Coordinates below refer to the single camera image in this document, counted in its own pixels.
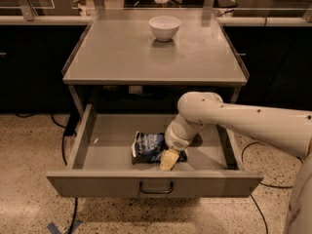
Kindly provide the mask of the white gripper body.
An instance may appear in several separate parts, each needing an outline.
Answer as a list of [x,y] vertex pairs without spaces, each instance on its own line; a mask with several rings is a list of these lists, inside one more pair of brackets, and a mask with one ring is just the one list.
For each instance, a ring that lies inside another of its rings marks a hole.
[[172,122],[165,131],[165,143],[170,149],[185,150],[195,137],[192,125]]

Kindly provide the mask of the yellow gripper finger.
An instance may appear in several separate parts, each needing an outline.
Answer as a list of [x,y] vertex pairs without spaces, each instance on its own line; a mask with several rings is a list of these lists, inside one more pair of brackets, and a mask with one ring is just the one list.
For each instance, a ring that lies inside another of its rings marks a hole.
[[161,157],[160,170],[170,171],[176,164],[179,153],[173,149],[165,150]]

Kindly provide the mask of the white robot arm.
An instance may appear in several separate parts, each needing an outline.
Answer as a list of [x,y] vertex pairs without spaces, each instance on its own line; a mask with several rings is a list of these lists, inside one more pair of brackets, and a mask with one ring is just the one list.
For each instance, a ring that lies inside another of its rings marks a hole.
[[165,131],[168,149],[160,168],[169,171],[206,125],[221,126],[254,138],[294,157],[303,164],[296,175],[284,234],[312,234],[312,121],[311,113],[274,107],[225,103],[215,93],[189,92],[177,103],[178,114]]

